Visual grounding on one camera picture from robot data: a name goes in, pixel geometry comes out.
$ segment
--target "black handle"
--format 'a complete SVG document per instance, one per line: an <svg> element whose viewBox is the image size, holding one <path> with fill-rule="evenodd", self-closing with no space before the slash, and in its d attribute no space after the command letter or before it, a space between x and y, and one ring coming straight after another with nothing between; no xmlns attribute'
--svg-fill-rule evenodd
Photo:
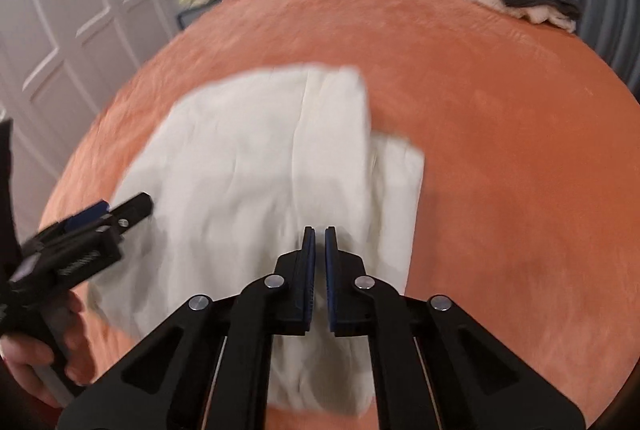
<svg viewBox="0 0 640 430"><path fill-rule="evenodd" d="M61 307L59 304L48 310L45 315L34 312L23 318L16 328L20 332L40 340L53 351L52 365L37 366L34 367L34 371L63 408L84 391L84 387L71 381L65 373L65 367L68 363L66 347L62 340L66 329L65 311L66 307Z"/></svg>

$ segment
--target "metal screw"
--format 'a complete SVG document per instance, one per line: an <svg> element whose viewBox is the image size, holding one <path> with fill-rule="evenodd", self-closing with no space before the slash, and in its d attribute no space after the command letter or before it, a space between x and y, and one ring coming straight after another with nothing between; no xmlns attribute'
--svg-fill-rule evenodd
<svg viewBox="0 0 640 430"><path fill-rule="evenodd" d="M280 275L269 275L264 279L264 284L269 289L277 289L284 284L284 278Z"/></svg>
<svg viewBox="0 0 640 430"><path fill-rule="evenodd" d="M449 297L444 295L434 296L431 299L431 307L436 309L436 311L448 311L453 302L449 299Z"/></svg>
<svg viewBox="0 0 640 430"><path fill-rule="evenodd" d="M198 295L189 300L189 308L192 311L202 311L207 305L209 305L209 299L206 296Z"/></svg>
<svg viewBox="0 0 640 430"><path fill-rule="evenodd" d="M353 283L358 289L371 289L376 284L376 281L370 276L363 275L358 276Z"/></svg>

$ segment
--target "orange blanket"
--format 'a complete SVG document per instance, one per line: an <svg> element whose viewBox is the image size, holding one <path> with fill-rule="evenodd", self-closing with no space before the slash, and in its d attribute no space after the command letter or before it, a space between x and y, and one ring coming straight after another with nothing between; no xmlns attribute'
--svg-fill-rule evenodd
<svg viewBox="0 0 640 430"><path fill-rule="evenodd" d="M407 294L446 293L588 422L640 354L640 107L578 38L464 0L236 0L147 63L95 121L43 223L110 198L171 105L260 66L357 66L374 129L426 169ZM131 342L88 318L100 371ZM376 427L270 410L268 428Z"/></svg>

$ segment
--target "human hand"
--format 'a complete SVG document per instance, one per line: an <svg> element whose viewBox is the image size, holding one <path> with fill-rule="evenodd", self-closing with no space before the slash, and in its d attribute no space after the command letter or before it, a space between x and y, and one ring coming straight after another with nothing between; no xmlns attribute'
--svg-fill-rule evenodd
<svg viewBox="0 0 640 430"><path fill-rule="evenodd" d="M78 384L88 384L95 375L95 362L86 339L84 321L80 317L82 301L75 293L69 292L68 307L74 319L64 336L70 356L66 365L66 375ZM31 366L51 365L53 351L42 342L20 333L5 334L0 338L0 350L9 372L15 381L32 396L46 404L59 407L53 395L36 376Z"/></svg>

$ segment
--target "white towel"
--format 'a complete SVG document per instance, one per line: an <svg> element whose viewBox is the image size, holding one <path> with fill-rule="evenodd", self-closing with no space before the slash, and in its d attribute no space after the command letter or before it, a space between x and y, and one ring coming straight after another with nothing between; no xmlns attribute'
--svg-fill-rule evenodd
<svg viewBox="0 0 640 430"><path fill-rule="evenodd" d="M238 294L334 225L341 249L404 292L424 157L372 134L356 70L297 65L207 85L178 102L130 166L118 204L140 191L151 219L121 262L90 282L90 306L142 338L194 294ZM374 390L365 338L328 331L316 284L311 331L274 339L269 401L361 413Z"/></svg>

